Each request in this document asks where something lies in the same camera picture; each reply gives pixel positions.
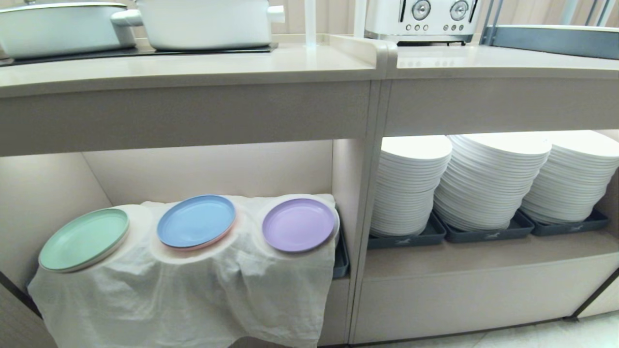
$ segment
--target gray tray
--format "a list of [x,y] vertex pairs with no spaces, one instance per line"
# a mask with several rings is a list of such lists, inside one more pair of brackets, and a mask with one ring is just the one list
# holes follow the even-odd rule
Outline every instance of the gray tray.
[[530,220],[535,225],[535,229],[533,229],[531,234],[540,237],[600,230],[609,223],[608,217],[595,209],[593,209],[591,215],[585,221],[573,224],[546,225],[533,219]]
[[483,31],[480,44],[571,56],[619,59],[618,40],[619,33],[610,30],[498,25],[495,28],[487,27]]
[[335,264],[333,265],[333,279],[344,278],[348,274],[350,260],[348,258],[348,249],[346,249],[346,241],[344,233],[340,228],[340,238],[335,247]]
[[427,246],[440,244],[445,239],[446,235],[443,224],[438,220],[433,213],[430,214],[430,219],[422,234],[417,236],[402,236],[393,238],[377,238],[370,235],[368,240],[368,249],[383,249],[383,248],[402,248],[405,246]]
[[533,222],[520,211],[517,211],[516,215],[511,219],[509,227],[502,231],[462,231],[445,224],[442,220],[441,222],[447,230],[446,239],[451,243],[472,243],[476,241],[525,238],[535,227]]

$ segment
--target white plate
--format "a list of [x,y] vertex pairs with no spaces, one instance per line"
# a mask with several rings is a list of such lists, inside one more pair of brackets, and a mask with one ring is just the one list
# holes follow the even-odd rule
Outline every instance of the white plate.
[[442,159],[451,149],[446,136],[385,137],[381,146],[388,154],[415,160]]
[[553,146],[570,152],[584,154],[586,157],[619,159],[619,143],[594,131],[555,131],[544,134]]
[[523,157],[546,154],[552,148],[548,139],[538,132],[463,134],[456,137],[499,154],[507,152],[510,155],[524,155]]

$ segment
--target white toaster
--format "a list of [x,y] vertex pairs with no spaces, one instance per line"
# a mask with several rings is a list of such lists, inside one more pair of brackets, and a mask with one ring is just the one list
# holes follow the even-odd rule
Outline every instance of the white toaster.
[[471,42],[481,0],[370,0],[365,36],[396,43]]

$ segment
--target pot handle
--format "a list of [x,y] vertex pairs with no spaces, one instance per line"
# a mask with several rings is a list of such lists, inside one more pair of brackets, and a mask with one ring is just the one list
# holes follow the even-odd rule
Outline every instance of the pot handle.
[[271,23],[286,23],[286,11],[284,6],[269,6],[267,9],[267,17]]
[[119,27],[139,27],[142,23],[140,10],[126,10],[112,14],[110,20]]

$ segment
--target tile floor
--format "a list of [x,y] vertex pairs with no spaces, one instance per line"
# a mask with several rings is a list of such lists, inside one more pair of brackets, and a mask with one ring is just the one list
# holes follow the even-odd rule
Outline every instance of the tile floor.
[[489,333],[378,344],[371,348],[619,348],[619,312]]

